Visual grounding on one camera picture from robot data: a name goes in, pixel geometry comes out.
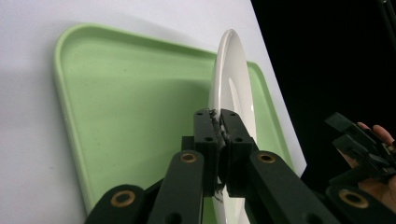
finger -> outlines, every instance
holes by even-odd
[[[338,152],[341,154],[341,156],[343,156],[344,157],[344,159],[346,160],[346,162],[349,164],[349,166],[351,167],[351,168],[355,168],[355,167],[357,167],[359,164],[358,164],[358,162],[355,160],[355,159],[352,159],[352,158],[350,158],[350,157],[348,157],[346,154],[344,154],[342,151],[340,151],[338,148],[337,148],[337,150],[338,150]]]
[[[376,124],[373,127],[373,132],[388,146],[392,146],[392,143],[394,141],[392,135],[384,129],[382,126]]]
[[[370,129],[369,126],[367,126],[363,122],[358,122],[358,125],[359,125],[359,127],[363,128],[363,129]]]

white table surface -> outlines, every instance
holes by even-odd
[[[52,73],[58,36],[95,22],[217,51],[227,29],[263,71],[298,175],[305,162],[248,0],[0,0],[0,223],[83,223]]]

black bracket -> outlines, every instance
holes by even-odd
[[[343,134],[332,144],[359,164],[331,179],[330,184],[354,185],[367,178],[388,184],[389,178],[396,174],[395,148],[387,146],[371,130],[362,129],[339,113],[334,113],[325,121]]]
[[[238,114],[222,109],[216,120],[216,112],[194,113],[194,136],[182,137],[164,179],[146,190],[109,190],[85,223],[199,224],[203,197],[224,186],[230,197],[246,199],[250,223],[396,223],[393,212],[360,189],[311,191],[281,157],[257,148]]]

light green plastic tray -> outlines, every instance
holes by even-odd
[[[146,189],[164,177],[181,137],[193,135],[193,113],[208,105],[216,55],[91,23],[60,36],[54,75],[88,213],[117,185]],[[257,144],[292,167],[262,71],[247,65]],[[204,207],[214,223],[210,199]]]

dark background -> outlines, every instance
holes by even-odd
[[[396,54],[376,0],[252,1],[303,149],[302,180],[324,192],[349,169],[324,120],[339,112],[396,135]]]

